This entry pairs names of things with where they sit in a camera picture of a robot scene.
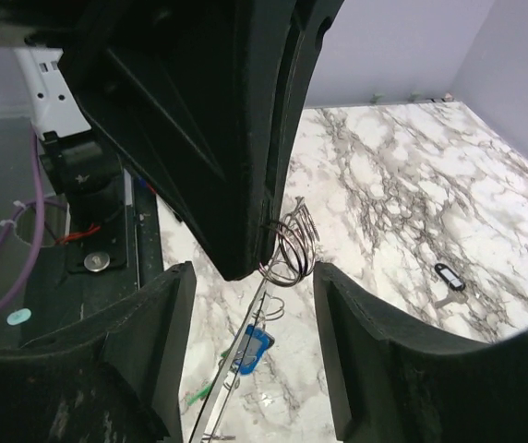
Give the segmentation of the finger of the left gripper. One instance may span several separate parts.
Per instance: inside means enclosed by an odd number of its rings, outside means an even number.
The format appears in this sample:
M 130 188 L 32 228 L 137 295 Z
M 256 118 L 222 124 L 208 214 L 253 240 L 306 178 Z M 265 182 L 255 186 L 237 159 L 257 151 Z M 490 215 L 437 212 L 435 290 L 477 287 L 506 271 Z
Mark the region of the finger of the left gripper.
M 266 168 L 267 213 L 263 257 L 272 254 L 271 226 L 279 218 L 298 122 L 326 32 L 342 0 L 297 1 L 289 23 L 276 81 Z
M 64 1 L 61 68 L 92 128 L 228 281 L 266 255 L 272 113 L 291 1 Z

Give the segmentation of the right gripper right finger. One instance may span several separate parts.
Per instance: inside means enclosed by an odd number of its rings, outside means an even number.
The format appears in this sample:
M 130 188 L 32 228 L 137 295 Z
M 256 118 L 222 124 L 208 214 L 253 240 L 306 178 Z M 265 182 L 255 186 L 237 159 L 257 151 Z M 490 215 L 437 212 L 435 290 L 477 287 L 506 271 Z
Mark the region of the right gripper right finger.
M 493 344 L 428 325 L 330 263 L 313 272 L 341 442 L 528 442 L 528 330 Z

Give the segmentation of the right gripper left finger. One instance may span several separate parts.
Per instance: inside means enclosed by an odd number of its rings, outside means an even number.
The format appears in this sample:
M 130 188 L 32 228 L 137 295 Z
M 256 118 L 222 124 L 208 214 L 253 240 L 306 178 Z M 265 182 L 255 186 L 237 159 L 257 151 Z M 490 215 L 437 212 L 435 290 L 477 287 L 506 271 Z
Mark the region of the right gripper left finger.
M 103 311 L 0 348 L 0 442 L 179 442 L 196 290 L 170 267 Z

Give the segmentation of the key with green tag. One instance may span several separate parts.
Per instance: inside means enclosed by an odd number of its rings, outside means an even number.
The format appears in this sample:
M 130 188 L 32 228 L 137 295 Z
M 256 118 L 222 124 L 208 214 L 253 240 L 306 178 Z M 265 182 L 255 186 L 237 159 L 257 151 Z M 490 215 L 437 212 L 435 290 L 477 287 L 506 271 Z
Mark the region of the key with green tag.
M 185 396 L 185 402 L 187 406 L 195 404 L 197 401 L 204 401 L 205 398 L 210 393 L 211 384 L 207 384 L 204 387 L 201 387 L 195 392 L 188 392 Z

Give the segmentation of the large metal keyring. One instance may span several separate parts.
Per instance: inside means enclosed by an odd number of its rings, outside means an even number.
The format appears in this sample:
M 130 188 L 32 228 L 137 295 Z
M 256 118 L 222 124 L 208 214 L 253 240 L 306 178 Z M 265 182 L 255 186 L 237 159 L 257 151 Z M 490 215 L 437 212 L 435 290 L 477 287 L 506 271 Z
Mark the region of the large metal keyring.
M 225 441 L 218 427 L 240 378 L 254 372 L 274 339 L 266 325 L 284 315 L 285 302 L 275 296 L 277 288 L 291 288 L 312 272 L 317 260 L 319 234 L 303 197 L 295 199 L 294 208 L 267 229 L 274 237 L 271 259 L 259 266 L 261 281 L 232 343 L 220 356 L 214 379 L 196 399 L 202 400 L 191 442 Z

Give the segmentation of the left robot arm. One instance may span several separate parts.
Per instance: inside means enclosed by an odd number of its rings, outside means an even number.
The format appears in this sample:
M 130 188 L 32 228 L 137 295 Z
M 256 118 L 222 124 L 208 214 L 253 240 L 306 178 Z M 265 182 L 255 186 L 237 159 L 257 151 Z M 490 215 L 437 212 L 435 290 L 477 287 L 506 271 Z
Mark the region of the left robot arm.
M 59 49 L 87 128 L 42 131 L 44 167 L 84 226 L 144 178 L 215 268 L 267 263 L 296 129 L 341 3 L 0 1 L 0 47 Z

